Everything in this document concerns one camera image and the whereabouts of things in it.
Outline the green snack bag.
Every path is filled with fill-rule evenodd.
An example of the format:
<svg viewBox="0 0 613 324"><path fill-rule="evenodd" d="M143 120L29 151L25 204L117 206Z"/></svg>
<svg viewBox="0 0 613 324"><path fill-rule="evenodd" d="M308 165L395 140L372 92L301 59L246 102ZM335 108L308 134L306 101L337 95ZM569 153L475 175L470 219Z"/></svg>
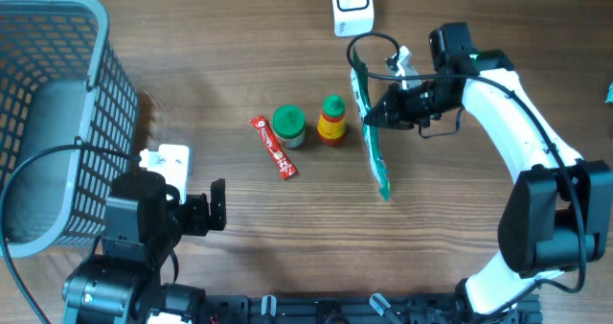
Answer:
<svg viewBox="0 0 613 324"><path fill-rule="evenodd" d="M378 129L366 124L366 115L372 110L368 91L368 77L355 69L350 72L353 98L362 124L362 136L368 152L369 164L377 182L377 189L384 201L391 197L389 173L379 147Z"/></svg>

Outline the red chilli sauce bottle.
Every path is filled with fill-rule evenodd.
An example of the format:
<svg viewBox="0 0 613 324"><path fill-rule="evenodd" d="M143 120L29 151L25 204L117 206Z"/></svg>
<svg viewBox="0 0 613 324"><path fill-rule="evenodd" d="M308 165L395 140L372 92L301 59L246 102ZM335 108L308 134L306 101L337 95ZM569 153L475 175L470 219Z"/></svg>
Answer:
<svg viewBox="0 0 613 324"><path fill-rule="evenodd" d="M324 144L336 146L343 141L347 131L345 111L345 101L340 96L325 98L317 124L318 136Z"/></svg>

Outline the red sauce sachet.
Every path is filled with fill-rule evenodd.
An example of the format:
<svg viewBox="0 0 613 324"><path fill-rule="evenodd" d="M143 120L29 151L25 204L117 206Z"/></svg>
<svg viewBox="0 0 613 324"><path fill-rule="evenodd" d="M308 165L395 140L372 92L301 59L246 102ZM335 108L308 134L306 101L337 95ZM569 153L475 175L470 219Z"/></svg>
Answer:
<svg viewBox="0 0 613 324"><path fill-rule="evenodd" d="M276 164L282 179L289 179L298 173L293 163L289 160L281 145L277 142L273 131L264 116L257 116L250 120L250 124L261 135L261 139L267 148L271 159Z"/></svg>

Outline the green lid jar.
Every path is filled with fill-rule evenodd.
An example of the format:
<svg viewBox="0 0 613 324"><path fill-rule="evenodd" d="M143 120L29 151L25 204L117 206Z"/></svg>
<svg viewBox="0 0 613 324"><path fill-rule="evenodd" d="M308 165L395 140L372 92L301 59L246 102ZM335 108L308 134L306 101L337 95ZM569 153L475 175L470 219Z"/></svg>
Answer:
<svg viewBox="0 0 613 324"><path fill-rule="evenodd" d="M280 106L273 114L272 128L282 147L294 149L301 146L306 137L304 112L293 104Z"/></svg>

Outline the teal wet wipes pack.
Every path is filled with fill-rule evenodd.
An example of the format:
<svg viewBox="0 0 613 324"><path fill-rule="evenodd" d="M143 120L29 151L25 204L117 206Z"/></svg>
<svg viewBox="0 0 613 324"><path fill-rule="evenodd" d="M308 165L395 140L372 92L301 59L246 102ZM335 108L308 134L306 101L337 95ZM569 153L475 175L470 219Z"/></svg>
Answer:
<svg viewBox="0 0 613 324"><path fill-rule="evenodd" d="M608 87L605 103L613 104L613 83L611 83Z"/></svg>

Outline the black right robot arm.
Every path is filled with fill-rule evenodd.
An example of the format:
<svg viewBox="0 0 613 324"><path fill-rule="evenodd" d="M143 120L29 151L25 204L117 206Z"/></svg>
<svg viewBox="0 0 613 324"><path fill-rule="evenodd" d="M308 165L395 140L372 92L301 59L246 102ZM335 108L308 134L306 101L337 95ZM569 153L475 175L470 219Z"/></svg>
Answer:
<svg viewBox="0 0 613 324"><path fill-rule="evenodd" d="M532 294L559 287L583 289L590 263L606 249L612 206L612 171L588 161L546 122L499 49L477 49L464 22L447 23L429 36L434 70L418 74L409 51L397 46L387 59L388 89L367 104L364 127L416 129L425 133L448 111L471 114L503 158L513 188L497 228L498 249L477 273L447 294L417 295L407 304L409 321L527 323Z"/></svg>

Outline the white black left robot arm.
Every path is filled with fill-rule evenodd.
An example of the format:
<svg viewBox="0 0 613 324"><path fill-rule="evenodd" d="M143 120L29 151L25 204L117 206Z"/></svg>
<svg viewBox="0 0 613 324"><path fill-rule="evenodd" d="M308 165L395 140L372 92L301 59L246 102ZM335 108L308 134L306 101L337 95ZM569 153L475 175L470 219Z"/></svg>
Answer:
<svg viewBox="0 0 613 324"><path fill-rule="evenodd" d="M105 230L64 283L63 322L210 322L214 312L206 291L162 283L161 268L166 260L175 260L182 237L224 229L225 188L220 178L209 194L182 198L154 172L115 178L105 203Z"/></svg>

